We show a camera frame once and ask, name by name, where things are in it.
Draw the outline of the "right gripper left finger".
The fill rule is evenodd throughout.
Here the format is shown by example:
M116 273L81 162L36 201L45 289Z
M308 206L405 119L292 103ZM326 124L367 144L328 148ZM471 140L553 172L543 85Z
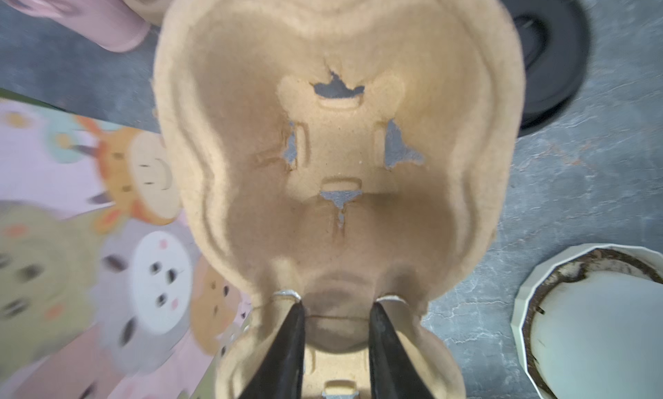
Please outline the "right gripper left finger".
M296 302L286 315L241 399L300 399L306 345L305 310Z

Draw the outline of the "white cartoon paper gift bag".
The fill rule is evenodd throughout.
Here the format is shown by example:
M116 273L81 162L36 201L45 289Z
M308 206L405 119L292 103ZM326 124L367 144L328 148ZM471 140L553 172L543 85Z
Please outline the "white cartoon paper gift bag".
M2 96L2 397L212 398L249 312L159 134Z

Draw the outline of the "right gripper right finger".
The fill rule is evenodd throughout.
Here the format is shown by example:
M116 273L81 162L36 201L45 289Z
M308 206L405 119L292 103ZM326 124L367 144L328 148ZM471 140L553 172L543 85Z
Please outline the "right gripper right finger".
M433 399L378 302L369 315L369 376L374 399Z

